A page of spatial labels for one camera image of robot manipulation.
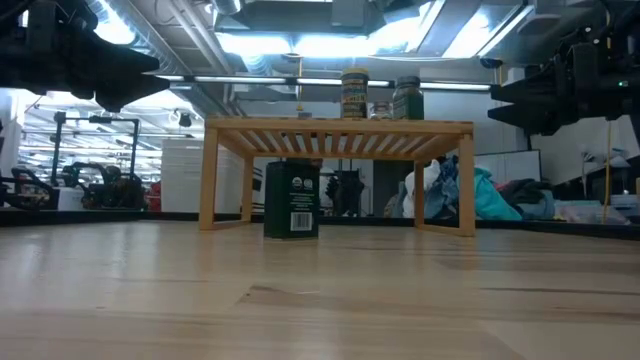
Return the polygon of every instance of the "small wooden bench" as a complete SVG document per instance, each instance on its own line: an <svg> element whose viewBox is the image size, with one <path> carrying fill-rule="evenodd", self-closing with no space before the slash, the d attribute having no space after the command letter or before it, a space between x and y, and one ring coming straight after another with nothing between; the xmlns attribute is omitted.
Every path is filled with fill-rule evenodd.
<svg viewBox="0 0 640 360"><path fill-rule="evenodd" d="M331 137L331 146L326 139ZM346 137L346 141L333 141ZM244 159L242 218L215 222L218 145ZM424 224L424 194L415 194L415 226L459 236L475 235L473 123L370 119L212 117L206 122L200 229L216 230L251 221L255 157L346 158L414 162L415 183L423 182L428 161L459 149L460 226Z"/></svg>

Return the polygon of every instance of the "wood grain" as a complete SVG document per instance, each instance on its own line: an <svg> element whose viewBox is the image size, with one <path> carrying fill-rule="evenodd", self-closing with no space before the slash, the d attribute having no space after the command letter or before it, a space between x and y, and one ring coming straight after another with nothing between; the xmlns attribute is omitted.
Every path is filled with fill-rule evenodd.
<svg viewBox="0 0 640 360"><path fill-rule="evenodd" d="M192 222L0 231L0 359L616 359L640 353L640 243Z"/></svg>

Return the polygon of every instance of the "glass jar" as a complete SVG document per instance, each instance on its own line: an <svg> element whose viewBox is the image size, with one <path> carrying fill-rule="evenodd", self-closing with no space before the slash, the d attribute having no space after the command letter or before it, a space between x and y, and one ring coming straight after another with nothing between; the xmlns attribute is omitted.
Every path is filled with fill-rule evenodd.
<svg viewBox="0 0 640 360"><path fill-rule="evenodd" d="M388 101L375 101L371 110L372 120L392 119L391 104Z"/></svg>
<svg viewBox="0 0 640 360"><path fill-rule="evenodd" d="M424 120L424 96L420 91L420 78L401 76L393 93L393 118Z"/></svg>

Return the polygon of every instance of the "wooden slat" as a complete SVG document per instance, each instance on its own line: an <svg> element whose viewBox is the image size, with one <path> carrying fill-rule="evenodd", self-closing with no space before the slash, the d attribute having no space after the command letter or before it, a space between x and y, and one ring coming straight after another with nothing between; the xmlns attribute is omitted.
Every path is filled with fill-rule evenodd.
<svg viewBox="0 0 640 360"><path fill-rule="evenodd" d="M396 144L396 138L397 138L396 135L393 135L393 134L389 135L389 141L378 152L381 153L381 154L386 154L387 151L389 151L389 149L391 149L393 147L393 145Z"/></svg>
<svg viewBox="0 0 640 360"><path fill-rule="evenodd" d="M353 142L356 140L356 133L349 133L349 135L347 135L347 143L344 145L344 151L343 153L345 154L350 154L351 153L351 148L353 147Z"/></svg>
<svg viewBox="0 0 640 360"><path fill-rule="evenodd" d="M308 153L312 153L314 152L313 150L313 143L311 142L311 133L308 131L305 131L302 133L302 140L304 141L304 147L307 150Z"/></svg>
<svg viewBox="0 0 640 360"><path fill-rule="evenodd" d="M371 140L371 134L363 134L362 139L360 139L360 144L358 144L358 148L356 149L356 154L362 154L364 149L367 147L367 143Z"/></svg>
<svg viewBox="0 0 640 360"><path fill-rule="evenodd" d="M424 146L424 144L429 141L431 139L431 135L427 135L427 136L420 136L420 140L418 140L418 142L416 142L413 145L407 146L402 153L403 154L412 154L414 151L418 150L419 148L421 148L422 146Z"/></svg>
<svg viewBox="0 0 640 360"><path fill-rule="evenodd" d="M471 134L473 123L442 122L442 121L352 121L317 120L317 119L273 119L273 118L221 118L209 121L208 127L217 129L237 130L282 130L282 131L311 131L311 132L340 132L340 133L373 133L373 134Z"/></svg>
<svg viewBox="0 0 640 360"><path fill-rule="evenodd" d="M248 145L245 145L246 143L244 140L242 140L240 135L238 135L233 130L226 130L221 132L218 135L218 142L220 143L220 145L224 146L225 148L243 158L246 156L251 156L251 153L253 152L253 150L251 150Z"/></svg>
<svg viewBox="0 0 640 360"><path fill-rule="evenodd" d="M458 136L436 135L413 153L414 159L431 160L458 148Z"/></svg>
<svg viewBox="0 0 640 360"><path fill-rule="evenodd" d="M284 140L282 139L282 133L280 133L280 131L272 132L271 136L273 136L273 139L278 144L278 147L280 148L280 151L289 151L289 148L287 147L287 144L285 144Z"/></svg>
<svg viewBox="0 0 640 360"><path fill-rule="evenodd" d="M386 134L379 134L378 137L376 138L376 141L374 141L373 145L371 145L371 147L369 148L369 153L371 154L375 154L376 152L378 152L378 147L380 146L380 144L382 144L382 142L384 141L384 139L387 138L388 135Z"/></svg>
<svg viewBox="0 0 640 360"><path fill-rule="evenodd" d="M269 149L269 151L271 151L271 152L277 151L276 147L273 146L273 143L269 139L269 136L267 136L267 131L265 131L265 130L253 130L253 132L258 136L260 141L262 141L262 143L264 143L267 146L267 149Z"/></svg>
<svg viewBox="0 0 640 360"><path fill-rule="evenodd" d="M332 132L331 133L331 153L337 154L338 148L340 147L340 139L342 139L342 133L340 132Z"/></svg>
<svg viewBox="0 0 640 360"><path fill-rule="evenodd" d="M380 154L380 153L362 153L357 154L352 152L350 154L337 152L337 153L319 153L313 152L311 154L306 152L294 153L294 152L274 152L274 153L261 153L256 156L269 156L269 157L289 157L289 158L325 158L325 159L379 159L379 160L414 160L411 154L404 155L389 155L389 154Z"/></svg>
<svg viewBox="0 0 640 360"><path fill-rule="evenodd" d="M295 152L302 151L302 149L300 149L300 144L298 144L298 138L296 137L296 133L288 132L287 139L289 139L289 143L291 144L291 147L293 147L293 151Z"/></svg>
<svg viewBox="0 0 640 360"><path fill-rule="evenodd" d="M419 137L420 137L419 134L407 134L403 136L402 138L404 139L404 141L395 150L391 152L391 155L399 154L400 152L402 152L402 150L405 147L411 144L412 141L415 141Z"/></svg>
<svg viewBox="0 0 640 360"><path fill-rule="evenodd" d="M324 154L326 152L325 146L327 144L327 139L325 137L324 131L318 132L317 140L318 140L318 152L320 152L320 154Z"/></svg>
<svg viewBox="0 0 640 360"><path fill-rule="evenodd" d="M267 149L264 146L260 145L260 143L253 137L250 131L240 131L240 135L251 144L254 148L256 148L257 152L265 152Z"/></svg>

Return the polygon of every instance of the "red object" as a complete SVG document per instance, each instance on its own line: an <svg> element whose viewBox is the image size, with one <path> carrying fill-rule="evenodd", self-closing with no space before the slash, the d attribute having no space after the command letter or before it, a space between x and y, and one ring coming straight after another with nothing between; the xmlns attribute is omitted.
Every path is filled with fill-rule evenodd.
<svg viewBox="0 0 640 360"><path fill-rule="evenodd" d="M161 182L151 184L151 189L145 196L149 203L149 211L162 211L162 185Z"/></svg>

